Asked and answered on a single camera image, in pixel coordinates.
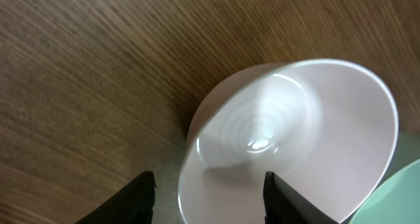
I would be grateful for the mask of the mint green plastic bowl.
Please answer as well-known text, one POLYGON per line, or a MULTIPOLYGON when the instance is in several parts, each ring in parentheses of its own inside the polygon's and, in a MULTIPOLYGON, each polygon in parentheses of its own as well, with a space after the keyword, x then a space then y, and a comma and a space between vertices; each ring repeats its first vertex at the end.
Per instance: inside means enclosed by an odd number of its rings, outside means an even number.
POLYGON ((350 224, 419 224, 419 160, 376 189, 350 224))

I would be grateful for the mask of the pink plastic bowl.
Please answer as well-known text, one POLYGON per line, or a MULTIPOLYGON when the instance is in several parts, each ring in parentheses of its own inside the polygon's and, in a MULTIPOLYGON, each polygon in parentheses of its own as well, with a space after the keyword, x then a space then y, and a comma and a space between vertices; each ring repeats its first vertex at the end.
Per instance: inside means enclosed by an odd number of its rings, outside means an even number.
POLYGON ((240 70, 190 123, 182 220, 263 223, 270 171, 287 211, 308 223, 347 223, 383 179, 398 128, 390 89, 359 64, 319 58, 240 70))

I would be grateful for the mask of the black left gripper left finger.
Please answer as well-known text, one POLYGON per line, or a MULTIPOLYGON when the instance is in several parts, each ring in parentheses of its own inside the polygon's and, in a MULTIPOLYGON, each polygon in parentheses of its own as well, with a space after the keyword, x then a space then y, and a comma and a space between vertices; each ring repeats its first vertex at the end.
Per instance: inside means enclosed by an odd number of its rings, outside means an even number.
POLYGON ((143 171, 75 224, 151 224, 155 188, 154 172, 143 171))

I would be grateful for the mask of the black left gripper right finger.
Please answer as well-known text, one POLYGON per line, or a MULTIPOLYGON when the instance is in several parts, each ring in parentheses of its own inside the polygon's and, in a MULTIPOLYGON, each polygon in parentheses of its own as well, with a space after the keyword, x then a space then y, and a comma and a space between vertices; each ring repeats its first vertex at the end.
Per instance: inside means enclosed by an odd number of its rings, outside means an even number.
POLYGON ((272 171, 262 192, 266 224, 337 224, 272 171))

